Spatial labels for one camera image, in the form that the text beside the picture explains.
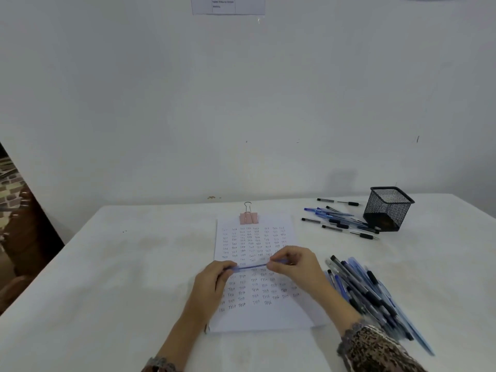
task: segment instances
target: black mesh pen holder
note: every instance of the black mesh pen holder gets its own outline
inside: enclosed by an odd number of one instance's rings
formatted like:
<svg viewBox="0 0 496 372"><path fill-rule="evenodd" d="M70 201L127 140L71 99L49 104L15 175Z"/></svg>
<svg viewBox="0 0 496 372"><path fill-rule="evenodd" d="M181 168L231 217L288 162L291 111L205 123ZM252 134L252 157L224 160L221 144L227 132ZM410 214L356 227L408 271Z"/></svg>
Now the black mesh pen holder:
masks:
<svg viewBox="0 0 496 372"><path fill-rule="evenodd" d="M398 231L410 205L415 203L398 187L370 188L369 202L363 217L372 227L381 231Z"/></svg>

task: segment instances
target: pink binder clip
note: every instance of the pink binder clip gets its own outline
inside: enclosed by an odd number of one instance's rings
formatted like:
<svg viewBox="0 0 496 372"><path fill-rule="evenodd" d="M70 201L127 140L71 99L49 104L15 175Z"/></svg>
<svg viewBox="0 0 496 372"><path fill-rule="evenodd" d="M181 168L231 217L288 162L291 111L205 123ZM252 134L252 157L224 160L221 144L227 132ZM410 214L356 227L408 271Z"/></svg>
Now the pink binder clip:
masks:
<svg viewBox="0 0 496 372"><path fill-rule="evenodd" d="M251 212L251 202L245 202L245 212L239 215L239 224L240 225L252 225L258 223L258 215L257 213Z"/></svg>

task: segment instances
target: left hand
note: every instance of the left hand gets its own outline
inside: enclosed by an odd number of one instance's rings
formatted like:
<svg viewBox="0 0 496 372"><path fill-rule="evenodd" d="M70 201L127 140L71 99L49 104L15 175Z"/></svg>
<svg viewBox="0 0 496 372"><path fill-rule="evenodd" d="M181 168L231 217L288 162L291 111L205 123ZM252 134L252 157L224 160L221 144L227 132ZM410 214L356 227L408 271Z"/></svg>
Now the left hand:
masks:
<svg viewBox="0 0 496 372"><path fill-rule="evenodd" d="M233 274L233 261L213 261L195 277L193 290L183 310L183 316L206 325L219 307L228 278Z"/></svg>

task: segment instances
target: sheet of paper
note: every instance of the sheet of paper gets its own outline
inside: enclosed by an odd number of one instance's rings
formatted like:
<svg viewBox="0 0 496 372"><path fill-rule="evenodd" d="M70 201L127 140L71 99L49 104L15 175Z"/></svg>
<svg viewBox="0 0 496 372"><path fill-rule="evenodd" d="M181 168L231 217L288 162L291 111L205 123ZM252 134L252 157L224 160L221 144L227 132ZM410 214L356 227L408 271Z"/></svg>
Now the sheet of paper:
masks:
<svg viewBox="0 0 496 372"><path fill-rule="evenodd" d="M259 223L240 225L238 217L217 220L215 259L240 267L266 263L285 245L296 245L289 215L259 215ZM227 282L210 331L309 328L329 318L289 278L265 267L233 274Z"/></svg>
<svg viewBox="0 0 496 372"><path fill-rule="evenodd" d="M265 0L191 0L193 14L265 15Z"/></svg>

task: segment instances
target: sleeve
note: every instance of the sleeve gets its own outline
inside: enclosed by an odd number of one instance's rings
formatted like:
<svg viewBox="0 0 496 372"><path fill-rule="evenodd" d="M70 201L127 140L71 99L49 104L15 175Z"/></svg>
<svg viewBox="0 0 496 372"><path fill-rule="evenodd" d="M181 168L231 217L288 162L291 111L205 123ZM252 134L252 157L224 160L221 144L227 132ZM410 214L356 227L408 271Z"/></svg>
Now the sleeve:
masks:
<svg viewBox="0 0 496 372"><path fill-rule="evenodd" d="M177 372L176 366L165 358L150 358L141 372Z"/></svg>
<svg viewBox="0 0 496 372"><path fill-rule="evenodd" d="M394 339L366 322L359 322L341 338L338 355L350 372L427 372Z"/></svg>

